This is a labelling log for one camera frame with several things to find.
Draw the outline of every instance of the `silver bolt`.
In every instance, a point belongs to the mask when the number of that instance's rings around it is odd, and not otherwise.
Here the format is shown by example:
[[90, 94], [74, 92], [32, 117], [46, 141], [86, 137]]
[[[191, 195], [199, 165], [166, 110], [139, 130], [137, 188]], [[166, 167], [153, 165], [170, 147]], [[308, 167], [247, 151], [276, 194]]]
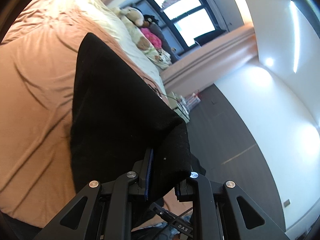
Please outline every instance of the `silver bolt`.
[[190, 175], [190, 178], [193, 178], [193, 179], [195, 179], [195, 178], [197, 178], [199, 175], [198, 175], [198, 173], [196, 173], [196, 172], [191, 172], [191, 175]]
[[137, 173], [135, 173], [135, 171], [129, 171], [127, 173], [127, 177], [128, 178], [134, 178], [135, 176], [137, 176]]
[[99, 182], [97, 182], [96, 180], [93, 180], [89, 183], [90, 187], [97, 187], [99, 185]]
[[236, 186], [236, 184], [233, 181], [229, 180], [229, 181], [226, 182], [226, 186], [230, 187], [230, 188], [233, 188], [233, 187]]

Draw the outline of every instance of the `window frame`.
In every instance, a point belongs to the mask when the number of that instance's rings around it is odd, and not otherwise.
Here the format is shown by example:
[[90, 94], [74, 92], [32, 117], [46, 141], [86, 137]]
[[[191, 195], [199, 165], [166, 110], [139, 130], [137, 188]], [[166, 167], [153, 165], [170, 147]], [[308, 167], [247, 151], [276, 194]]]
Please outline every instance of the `window frame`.
[[208, 14], [214, 28], [216, 30], [220, 29], [218, 21], [217, 21], [216, 17], [214, 16], [214, 13], [211, 10], [210, 5], [208, 4], [208, 2], [206, 0], [199, 0], [201, 3], [200, 6], [195, 7], [193, 9], [177, 16], [176, 18], [173, 18], [172, 20], [170, 20], [168, 18], [168, 16], [164, 12], [161, 11], [161, 7], [156, 3], [155, 0], [145, 0], [145, 1], [147, 1], [149, 3], [149, 5], [156, 11], [156, 13], [159, 15], [159, 17], [161, 17], [162, 21], [164, 22], [164, 25], [161, 26], [160, 28], [164, 29], [164, 28], [168, 27], [170, 29], [170, 31], [173, 33], [173, 35], [175, 36], [175, 38], [178, 40], [180, 45], [182, 46], [183, 52], [179, 53], [179, 55], [182, 55], [197, 46], [196, 44], [193, 44], [189, 47], [186, 44], [186, 42], [183, 39], [183, 37], [181, 36], [180, 32], [177, 30], [177, 28], [174, 25], [179, 20], [181, 20], [181, 19], [185, 18], [186, 16], [193, 14], [201, 9], [205, 9], [207, 11], [207, 14]]

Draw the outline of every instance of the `teddy bear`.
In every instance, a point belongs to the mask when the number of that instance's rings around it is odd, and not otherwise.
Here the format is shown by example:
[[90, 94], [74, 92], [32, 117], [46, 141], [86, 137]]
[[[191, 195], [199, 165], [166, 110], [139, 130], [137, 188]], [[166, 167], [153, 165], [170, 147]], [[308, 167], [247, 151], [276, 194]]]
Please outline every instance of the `teddy bear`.
[[144, 17], [142, 13], [133, 7], [125, 7], [121, 9], [120, 13], [126, 16], [130, 21], [132, 21], [137, 27], [141, 27], [144, 23]]

